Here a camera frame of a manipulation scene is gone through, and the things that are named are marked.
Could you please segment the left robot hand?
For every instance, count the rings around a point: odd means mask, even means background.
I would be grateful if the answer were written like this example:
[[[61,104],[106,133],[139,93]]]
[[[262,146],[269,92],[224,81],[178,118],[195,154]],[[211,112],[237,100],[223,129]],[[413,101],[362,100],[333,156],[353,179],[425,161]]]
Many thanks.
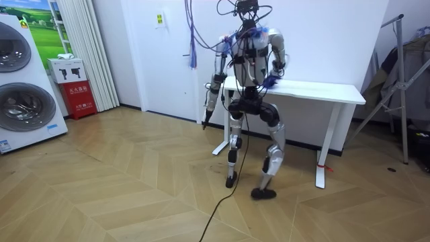
[[[211,117],[212,117],[213,111],[206,110],[204,114],[204,119],[202,120],[202,129],[205,130]]]

